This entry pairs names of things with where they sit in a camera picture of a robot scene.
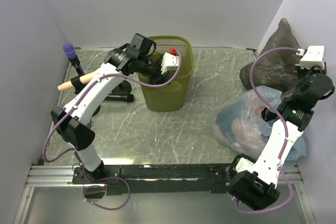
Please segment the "grey translucent trash bag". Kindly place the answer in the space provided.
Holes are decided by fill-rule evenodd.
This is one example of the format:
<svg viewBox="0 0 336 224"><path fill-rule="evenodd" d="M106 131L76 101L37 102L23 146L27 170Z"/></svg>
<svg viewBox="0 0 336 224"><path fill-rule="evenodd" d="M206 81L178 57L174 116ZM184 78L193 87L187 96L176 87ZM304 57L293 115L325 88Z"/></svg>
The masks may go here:
<svg viewBox="0 0 336 224"><path fill-rule="evenodd" d="M290 24L285 18L278 23L277 30L269 37L261 53L271 49L289 47L300 48L292 34ZM253 71L255 86L267 86L281 92L287 92L298 82L295 65L300 57L291 51L279 51L269 54L258 61Z"/></svg>

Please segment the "translucent bag with clothes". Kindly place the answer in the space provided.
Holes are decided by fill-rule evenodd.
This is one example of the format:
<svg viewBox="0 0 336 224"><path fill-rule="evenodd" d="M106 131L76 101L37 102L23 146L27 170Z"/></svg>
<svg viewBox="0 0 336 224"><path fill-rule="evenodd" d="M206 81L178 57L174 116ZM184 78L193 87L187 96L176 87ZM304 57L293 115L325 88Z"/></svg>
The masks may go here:
<svg viewBox="0 0 336 224"><path fill-rule="evenodd" d="M262 111L267 108L254 90L226 102L211 116L212 132L218 143L258 159L275 122L264 120Z"/></svg>

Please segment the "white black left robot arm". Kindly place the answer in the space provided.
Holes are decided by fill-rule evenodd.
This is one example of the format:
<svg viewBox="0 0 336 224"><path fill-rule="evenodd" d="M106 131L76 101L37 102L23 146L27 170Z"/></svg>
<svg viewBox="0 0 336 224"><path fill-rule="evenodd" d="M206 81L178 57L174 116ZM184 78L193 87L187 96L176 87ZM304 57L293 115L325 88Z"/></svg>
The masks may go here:
<svg viewBox="0 0 336 224"><path fill-rule="evenodd" d="M57 133L74 151L86 179L92 183L104 178L104 164L93 145L95 133L87 125L108 94L131 74L148 76L150 88L172 82L167 75L179 67L179 55L165 52L152 60L155 50L154 40L135 34L130 43L112 49L96 72L85 75L87 84L73 100L51 112Z"/></svg>

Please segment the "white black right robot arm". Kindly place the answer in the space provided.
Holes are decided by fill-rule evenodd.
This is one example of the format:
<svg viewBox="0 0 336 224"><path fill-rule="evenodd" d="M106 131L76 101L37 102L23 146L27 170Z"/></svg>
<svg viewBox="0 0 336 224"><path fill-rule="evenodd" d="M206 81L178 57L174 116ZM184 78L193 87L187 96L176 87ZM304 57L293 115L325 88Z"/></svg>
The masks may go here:
<svg viewBox="0 0 336 224"><path fill-rule="evenodd" d="M309 125L317 102L335 91L332 80L321 67L299 69L298 74L298 85L275 110L271 135L258 159L237 155L229 168L231 180L227 193L236 204L242 202L250 208L243 210L243 214L276 211L293 198L293 188L282 170L283 164Z"/></svg>

